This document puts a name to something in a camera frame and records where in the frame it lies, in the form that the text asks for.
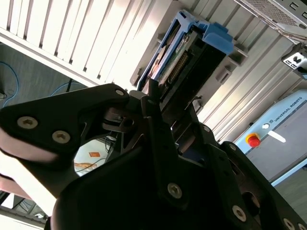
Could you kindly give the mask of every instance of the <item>emergency stop button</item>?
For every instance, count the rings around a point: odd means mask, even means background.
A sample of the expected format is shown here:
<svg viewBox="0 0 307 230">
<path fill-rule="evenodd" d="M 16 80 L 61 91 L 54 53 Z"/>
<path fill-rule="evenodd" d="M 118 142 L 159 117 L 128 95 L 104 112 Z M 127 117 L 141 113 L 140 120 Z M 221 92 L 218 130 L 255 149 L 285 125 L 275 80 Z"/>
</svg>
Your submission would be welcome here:
<svg viewBox="0 0 307 230">
<path fill-rule="evenodd" d="M 256 133 L 249 134 L 245 140 L 248 143 L 248 145 L 251 146 L 252 148 L 258 147 L 261 143 Z"/>
</svg>

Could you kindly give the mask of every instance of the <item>bolt head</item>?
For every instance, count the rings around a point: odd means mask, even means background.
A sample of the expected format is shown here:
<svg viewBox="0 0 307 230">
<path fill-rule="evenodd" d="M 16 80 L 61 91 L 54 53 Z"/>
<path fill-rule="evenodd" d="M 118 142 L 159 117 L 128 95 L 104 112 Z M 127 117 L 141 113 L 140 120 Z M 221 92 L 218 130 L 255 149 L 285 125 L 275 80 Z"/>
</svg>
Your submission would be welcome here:
<svg viewBox="0 0 307 230">
<path fill-rule="evenodd" d="M 115 90 L 115 92 L 116 92 L 118 95 L 120 95 L 120 96 L 123 96 L 123 95 L 124 95 L 124 92 L 121 91 L 121 90 Z"/>
<path fill-rule="evenodd" d="M 232 207 L 232 211 L 234 213 L 234 215 L 242 222 L 245 222 L 246 221 L 246 214 L 245 212 L 243 211 L 243 209 L 241 209 L 239 206 L 237 205 L 233 205 Z"/>
<path fill-rule="evenodd" d="M 204 129 L 206 132 L 210 132 L 210 129 L 209 129 L 207 126 L 203 126 L 203 129 Z"/>
<path fill-rule="evenodd" d="M 176 183 L 169 183 L 167 185 L 167 190 L 169 194 L 175 199 L 180 199 L 182 197 L 181 188 Z"/>
<path fill-rule="evenodd" d="M 289 230 L 295 230 L 293 223 L 291 223 L 291 221 L 289 221 L 287 218 L 284 218 L 283 222 Z"/>
<path fill-rule="evenodd" d="M 52 134 L 52 139 L 59 144 L 66 144 L 71 139 L 71 136 L 65 131 L 58 130 Z"/>
<path fill-rule="evenodd" d="M 22 116 L 17 120 L 17 125 L 21 128 L 32 129 L 38 125 L 38 121 L 30 116 Z"/>
<path fill-rule="evenodd" d="M 307 230 L 305 226 L 300 223 L 298 224 L 298 227 L 299 227 L 299 230 Z"/>
<path fill-rule="evenodd" d="M 230 144 L 229 146 L 230 146 L 230 148 L 231 148 L 232 150 L 234 150 L 234 151 L 236 150 L 236 147 L 235 147 L 233 144 Z"/>
</svg>

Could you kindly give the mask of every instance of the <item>blue cable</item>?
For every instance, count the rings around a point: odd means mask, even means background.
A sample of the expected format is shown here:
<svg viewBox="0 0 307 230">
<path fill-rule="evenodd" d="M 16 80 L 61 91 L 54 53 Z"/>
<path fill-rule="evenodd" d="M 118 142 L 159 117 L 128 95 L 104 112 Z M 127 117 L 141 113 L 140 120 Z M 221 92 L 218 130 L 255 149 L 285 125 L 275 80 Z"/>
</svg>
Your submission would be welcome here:
<svg viewBox="0 0 307 230">
<path fill-rule="evenodd" d="M 3 108 L 4 108 L 6 106 L 6 104 L 7 104 L 7 102 L 9 102 L 11 99 L 13 99 L 17 95 L 17 93 L 19 91 L 19 79 L 18 79 L 18 76 L 17 76 L 16 72 L 14 71 L 14 69 L 9 64 L 7 64 L 7 63 L 5 63 L 3 61 L 0 61 L 0 64 L 3 64 L 5 66 L 7 66 L 8 68 L 10 68 L 10 70 L 13 72 L 13 74 L 14 74 L 14 76 L 16 78 L 16 82 L 17 82 L 16 92 L 14 93 L 13 96 L 11 96 L 10 98 L 6 99 L 5 103 L 3 104 Z"/>
<path fill-rule="evenodd" d="M 61 85 L 60 87 L 58 87 L 58 88 L 50 95 L 50 97 L 53 96 L 57 91 L 59 91 L 59 90 L 62 89 L 63 87 L 67 86 L 68 84 L 69 84 L 69 83 L 65 83 L 65 84 Z M 72 82 L 71 84 L 82 85 L 81 83 L 78 83 L 78 82 Z"/>
</svg>

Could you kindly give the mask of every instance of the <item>red button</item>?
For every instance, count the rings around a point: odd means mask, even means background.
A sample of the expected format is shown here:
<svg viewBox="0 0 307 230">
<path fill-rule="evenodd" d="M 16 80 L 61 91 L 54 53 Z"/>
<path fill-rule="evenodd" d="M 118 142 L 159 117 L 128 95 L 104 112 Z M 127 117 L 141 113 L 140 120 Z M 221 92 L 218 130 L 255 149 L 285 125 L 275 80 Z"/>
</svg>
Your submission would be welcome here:
<svg viewBox="0 0 307 230">
<path fill-rule="evenodd" d="M 248 144 L 252 148 L 258 147 L 260 145 L 260 143 L 261 143 L 261 141 L 256 136 L 252 136 L 252 137 L 248 138 Z"/>
</svg>

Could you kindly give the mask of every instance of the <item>floor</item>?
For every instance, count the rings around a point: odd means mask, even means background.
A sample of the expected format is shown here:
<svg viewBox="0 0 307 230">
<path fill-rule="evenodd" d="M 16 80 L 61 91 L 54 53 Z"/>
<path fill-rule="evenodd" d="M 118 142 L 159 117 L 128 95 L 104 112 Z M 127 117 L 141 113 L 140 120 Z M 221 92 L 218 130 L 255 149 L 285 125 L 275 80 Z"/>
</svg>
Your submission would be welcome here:
<svg viewBox="0 0 307 230">
<path fill-rule="evenodd" d="M 307 171 L 297 171 L 275 188 L 307 223 Z"/>
<path fill-rule="evenodd" d="M 9 64 L 19 78 L 19 92 L 7 105 L 27 102 L 50 96 L 59 86 L 69 81 L 69 78 L 34 59 L 0 44 L 0 61 Z M 73 84 L 71 90 L 84 88 L 83 85 Z M 16 79 L 11 70 L 0 65 L 0 92 L 7 94 L 7 99 L 16 91 Z M 66 87 L 58 91 L 65 92 Z"/>
</svg>

